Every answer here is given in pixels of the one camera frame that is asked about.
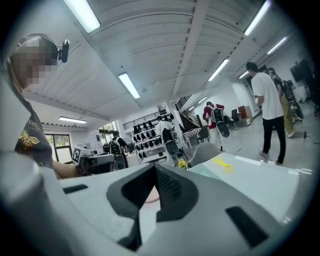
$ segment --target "person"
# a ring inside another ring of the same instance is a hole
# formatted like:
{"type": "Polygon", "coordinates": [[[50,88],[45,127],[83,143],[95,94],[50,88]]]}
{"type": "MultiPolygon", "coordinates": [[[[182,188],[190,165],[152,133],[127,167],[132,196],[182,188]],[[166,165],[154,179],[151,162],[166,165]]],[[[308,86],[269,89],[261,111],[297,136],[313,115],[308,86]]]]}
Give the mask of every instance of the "person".
{"type": "Polygon", "coordinates": [[[292,138],[295,135],[295,131],[294,131],[294,124],[292,120],[291,105],[290,105],[290,102],[288,101],[286,92],[284,91],[282,80],[276,74],[276,71],[273,67],[268,68],[268,74],[273,80],[278,90],[278,95],[279,95],[279,99],[280,99],[282,110],[283,110],[284,128],[287,132],[287,137],[292,138]]]}
{"type": "Polygon", "coordinates": [[[84,170],[74,164],[64,164],[53,161],[52,148],[45,136],[41,121],[25,100],[23,91],[31,84],[38,84],[44,77],[46,67],[54,66],[58,61],[58,48],[45,34],[31,34],[20,40],[13,54],[0,60],[0,83],[7,84],[30,112],[30,118],[25,124],[15,151],[28,156],[41,167],[53,169],[58,179],[80,177],[89,170],[84,170]]]}
{"type": "Polygon", "coordinates": [[[164,142],[166,141],[172,141],[173,140],[173,129],[175,128],[175,126],[168,122],[168,121],[163,121],[163,118],[161,115],[157,116],[156,118],[158,120],[158,123],[155,126],[155,133],[157,135],[160,135],[164,140],[164,142]],[[164,136],[164,130],[168,130],[169,132],[167,134],[165,134],[164,136]]]}
{"type": "Polygon", "coordinates": [[[264,144],[260,154],[265,158],[269,158],[272,129],[275,127],[280,141],[280,153],[275,163],[276,165],[282,165],[286,153],[286,135],[284,112],[281,107],[279,93],[270,76],[260,73],[255,63],[248,62],[246,69],[252,76],[252,90],[254,95],[257,96],[255,102],[262,108],[264,144]]]}
{"type": "Polygon", "coordinates": [[[209,127],[211,143],[213,143],[217,148],[220,148],[220,143],[223,136],[221,134],[218,135],[219,131],[216,129],[217,123],[211,120],[212,111],[215,108],[224,110],[225,106],[221,104],[213,104],[211,101],[208,101],[203,109],[203,116],[209,127]]]}
{"type": "Polygon", "coordinates": [[[125,151],[128,152],[128,146],[127,146],[127,143],[125,142],[125,140],[121,137],[119,137],[119,132],[117,130],[115,130],[113,132],[113,138],[112,140],[115,141],[115,142],[118,142],[119,146],[122,147],[122,157],[123,157],[123,160],[124,160],[124,165],[125,165],[125,168],[128,168],[128,161],[127,161],[127,157],[126,157],[126,154],[125,154],[125,151]]]}

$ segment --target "floor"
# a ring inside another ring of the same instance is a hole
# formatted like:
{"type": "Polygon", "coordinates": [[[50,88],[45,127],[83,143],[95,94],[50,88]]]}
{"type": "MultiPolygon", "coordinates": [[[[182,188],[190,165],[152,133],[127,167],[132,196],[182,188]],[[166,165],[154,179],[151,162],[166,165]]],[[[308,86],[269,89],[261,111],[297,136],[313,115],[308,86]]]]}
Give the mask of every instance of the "floor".
{"type": "MultiPolygon", "coordinates": [[[[314,104],[310,101],[300,104],[304,115],[303,122],[296,122],[293,138],[286,139],[286,152],[283,166],[293,169],[304,169],[300,172],[299,185],[296,197],[287,213],[288,220],[292,220],[305,208],[305,203],[310,198],[310,192],[315,185],[316,172],[319,166],[320,153],[320,117],[314,116],[314,104]]],[[[230,136],[222,142],[223,150],[236,156],[241,156],[257,161],[263,161],[259,150],[264,143],[264,128],[262,115],[253,119],[251,125],[230,131],[230,136]]],[[[192,145],[192,150],[187,149],[188,160],[193,156],[197,143],[192,145]]],[[[280,143],[276,131],[272,132],[269,160],[274,162],[279,155],[280,143]]]]}

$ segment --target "chair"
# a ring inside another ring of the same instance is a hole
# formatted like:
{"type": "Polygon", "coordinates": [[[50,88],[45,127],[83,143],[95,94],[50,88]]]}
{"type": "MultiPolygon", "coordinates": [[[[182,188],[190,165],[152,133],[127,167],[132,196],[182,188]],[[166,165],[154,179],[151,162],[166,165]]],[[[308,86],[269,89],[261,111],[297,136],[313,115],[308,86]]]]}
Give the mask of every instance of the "chair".
{"type": "Polygon", "coordinates": [[[236,130],[238,130],[238,125],[237,123],[240,121],[239,117],[238,117],[238,110],[234,109],[231,111],[231,117],[229,118],[229,124],[234,124],[234,126],[236,127],[236,130]]]}
{"type": "Polygon", "coordinates": [[[188,163],[188,168],[204,163],[220,153],[221,151],[214,144],[210,142],[201,143],[196,147],[194,155],[188,163]]]}
{"type": "Polygon", "coordinates": [[[203,127],[199,132],[198,132],[199,137],[196,139],[196,142],[198,142],[199,145],[199,141],[202,141],[203,143],[205,142],[205,138],[208,139],[209,141],[209,131],[207,127],[203,127]]]}

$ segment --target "yellow object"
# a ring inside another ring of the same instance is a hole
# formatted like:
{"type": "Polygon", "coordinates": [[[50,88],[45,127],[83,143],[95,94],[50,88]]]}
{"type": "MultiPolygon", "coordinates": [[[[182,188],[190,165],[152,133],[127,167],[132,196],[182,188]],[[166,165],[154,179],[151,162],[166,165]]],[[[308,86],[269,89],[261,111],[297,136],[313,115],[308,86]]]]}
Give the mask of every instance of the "yellow object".
{"type": "Polygon", "coordinates": [[[187,163],[182,157],[179,158],[179,160],[178,160],[178,167],[180,169],[185,169],[185,170],[188,169],[187,163]]]}
{"type": "Polygon", "coordinates": [[[221,157],[217,157],[215,159],[213,159],[213,162],[217,165],[221,165],[223,167],[223,170],[225,172],[233,172],[235,170],[234,166],[231,164],[227,164],[226,162],[224,162],[222,160],[221,157]]]}

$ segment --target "ceiling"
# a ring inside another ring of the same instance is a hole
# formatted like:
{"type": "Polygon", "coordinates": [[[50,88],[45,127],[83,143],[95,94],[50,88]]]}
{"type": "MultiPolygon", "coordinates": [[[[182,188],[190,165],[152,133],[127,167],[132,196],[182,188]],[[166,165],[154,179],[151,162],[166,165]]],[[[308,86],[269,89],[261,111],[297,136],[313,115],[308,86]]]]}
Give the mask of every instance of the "ceiling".
{"type": "MultiPolygon", "coordinates": [[[[48,71],[25,97],[59,109],[58,115],[72,112],[74,118],[102,123],[213,88],[224,75],[238,77],[248,60],[262,62],[292,32],[272,3],[250,36],[244,36],[261,0],[87,1],[101,23],[91,33],[62,0],[42,1],[23,22],[20,37],[45,33],[56,44],[70,41],[68,62],[48,71]],[[225,58],[230,61],[222,76],[208,82],[225,58]],[[140,98],[120,82],[123,72],[140,98]]],[[[56,124],[56,116],[48,114],[45,123],[56,124]]]]}

